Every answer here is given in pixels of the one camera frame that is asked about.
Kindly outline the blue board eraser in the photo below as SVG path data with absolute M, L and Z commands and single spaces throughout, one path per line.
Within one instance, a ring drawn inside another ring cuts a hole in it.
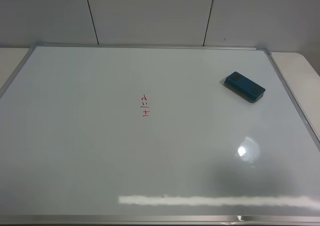
M 223 85 L 250 103 L 257 102 L 266 91 L 265 88 L 238 72 L 227 76 Z

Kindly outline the white board with aluminium frame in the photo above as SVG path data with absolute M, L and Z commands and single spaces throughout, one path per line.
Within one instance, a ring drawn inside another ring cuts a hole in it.
M 35 45 L 0 130 L 3 225 L 320 223 L 320 139 L 265 49 Z

